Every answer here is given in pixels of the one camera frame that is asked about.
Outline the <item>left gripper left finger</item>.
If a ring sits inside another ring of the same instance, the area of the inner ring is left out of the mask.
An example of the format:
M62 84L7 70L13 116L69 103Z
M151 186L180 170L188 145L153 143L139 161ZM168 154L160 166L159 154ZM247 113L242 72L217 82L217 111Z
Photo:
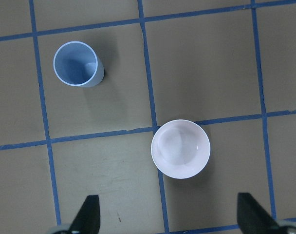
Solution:
M69 228L70 234L97 234L100 230L99 195L89 195Z

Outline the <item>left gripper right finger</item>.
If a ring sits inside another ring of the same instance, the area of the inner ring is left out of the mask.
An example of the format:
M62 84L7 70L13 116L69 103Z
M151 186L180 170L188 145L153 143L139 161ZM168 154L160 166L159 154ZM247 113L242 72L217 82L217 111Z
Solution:
M238 193L237 223L243 234L272 234L278 230L277 222L250 193Z

